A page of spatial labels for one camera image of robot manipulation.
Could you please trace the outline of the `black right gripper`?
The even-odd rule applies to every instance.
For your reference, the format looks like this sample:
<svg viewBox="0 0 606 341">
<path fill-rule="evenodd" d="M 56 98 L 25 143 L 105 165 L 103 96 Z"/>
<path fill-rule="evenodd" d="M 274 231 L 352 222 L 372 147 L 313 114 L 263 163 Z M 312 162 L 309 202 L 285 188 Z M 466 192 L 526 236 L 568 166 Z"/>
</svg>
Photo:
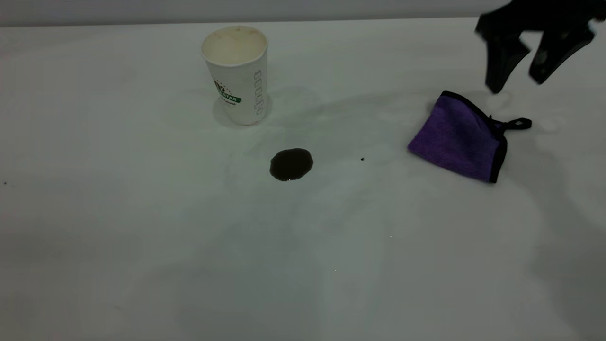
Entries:
<svg viewBox="0 0 606 341">
<path fill-rule="evenodd" d="M 485 84 L 493 94 L 502 91 L 509 76 L 530 48 L 519 35 L 543 32 L 529 76 L 543 84 L 570 56 L 589 45 L 595 32 L 590 21 L 605 20 L 603 0 L 511 0 L 480 15 L 476 33 L 485 38 Z"/>
</svg>

